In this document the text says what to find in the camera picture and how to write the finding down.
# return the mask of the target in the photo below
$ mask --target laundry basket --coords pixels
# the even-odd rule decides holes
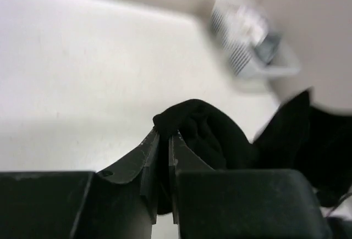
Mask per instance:
[[[256,35],[253,37],[258,39],[255,42],[259,41],[265,31],[269,32],[269,28],[270,31],[274,29],[265,11],[249,0],[215,0],[210,28],[234,75],[273,79],[297,74],[301,64],[284,37],[280,39],[276,55],[269,64],[265,64],[257,56],[253,47],[249,46],[247,38],[244,40],[239,33],[238,18],[244,9],[246,13],[251,13],[255,20]]]

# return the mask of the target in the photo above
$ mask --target white table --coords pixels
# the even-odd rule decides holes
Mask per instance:
[[[113,0],[1,0],[0,170],[101,170],[190,98],[252,139],[278,107],[243,92],[200,22]],[[172,217],[153,238],[177,238]]]

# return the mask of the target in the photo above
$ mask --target laundry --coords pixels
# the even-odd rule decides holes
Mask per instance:
[[[299,170],[323,207],[336,205],[352,184],[352,115],[313,107],[310,90],[283,103],[253,144],[216,107],[191,99],[153,118],[166,141],[179,131],[204,162],[220,169]]]

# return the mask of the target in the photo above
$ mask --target white surface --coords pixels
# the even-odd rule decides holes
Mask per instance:
[[[101,170],[201,98],[249,139],[275,96],[238,90],[199,22],[109,0],[1,0],[0,170]],[[154,238],[177,238],[159,218]]]

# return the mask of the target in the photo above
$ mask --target gray wall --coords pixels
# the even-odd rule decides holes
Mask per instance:
[[[206,16],[212,0],[133,0]],[[314,101],[352,109],[352,0],[255,0],[283,30],[302,72],[273,82],[280,98],[306,87]]]

